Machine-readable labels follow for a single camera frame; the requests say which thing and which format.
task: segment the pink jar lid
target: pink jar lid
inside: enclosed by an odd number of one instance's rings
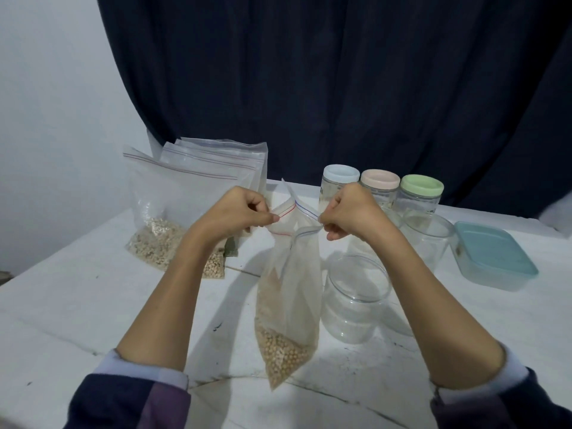
[[[401,179],[395,173],[387,170],[369,169],[361,173],[360,180],[364,185],[378,190],[392,190],[399,186]]]

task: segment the white cuff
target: white cuff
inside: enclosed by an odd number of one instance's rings
[[[469,388],[467,390],[450,390],[439,388],[438,394],[444,404],[466,402],[468,400],[482,399],[504,393],[521,382],[529,375],[529,370],[519,361],[517,356],[508,347],[504,348],[506,361],[498,374],[486,384]]]
[[[148,379],[149,381],[161,382],[183,390],[187,390],[187,387],[189,386],[189,377],[183,372],[166,367],[145,366],[143,364],[125,361],[119,356],[115,349],[109,351],[93,373],[99,375],[121,375]]]

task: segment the hand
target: hand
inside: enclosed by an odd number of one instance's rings
[[[248,227],[267,226],[279,219],[269,211],[262,194],[236,186],[199,218],[188,233],[199,234],[206,242],[215,245]]]
[[[389,221],[371,192],[357,182],[339,190],[319,220],[328,232],[328,241],[341,239],[348,234],[366,240],[371,229]]]

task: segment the person's left hand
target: person's left hand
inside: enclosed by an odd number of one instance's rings
[[[239,186],[228,190],[188,233],[217,244],[251,226],[267,226],[280,217],[269,211],[262,194]]]

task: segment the plastic zipper bag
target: plastic zipper bag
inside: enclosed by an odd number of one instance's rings
[[[186,230],[226,191],[245,183],[236,171],[195,172],[161,163],[132,147],[125,147],[123,156],[137,229],[126,249],[163,271],[173,259]],[[224,247],[217,247],[207,263],[210,268],[205,267],[205,271],[217,266],[216,273],[220,275],[224,266],[223,250]]]
[[[318,249],[318,214],[296,198],[273,213],[268,226],[275,244],[258,282],[254,331],[275,389],[309,361],[318,347],[323,284]]]
[[[237,177],[244,181],[244,187],[249,189],[252,189],[251,186],[255,182],[254,178],[257,173],[256,166],[249,165],[252,164],[252,160],[243,159],[237,162],[232,158],[205,154],[168,142],[163,146],[160,161],[197,172],[236,172]]]
[[[208,138],[187,138],[182,137],[176,140],[175,144],[186,147],[198,147],[203,151],[218,153],[227,156],[253,158],[261,160],[262,169],[260,173],[260,185],[255,191],[266,195],[266,179],[268,177],[268,145],[264,143],[245,144],[233,140],[215,140]]]

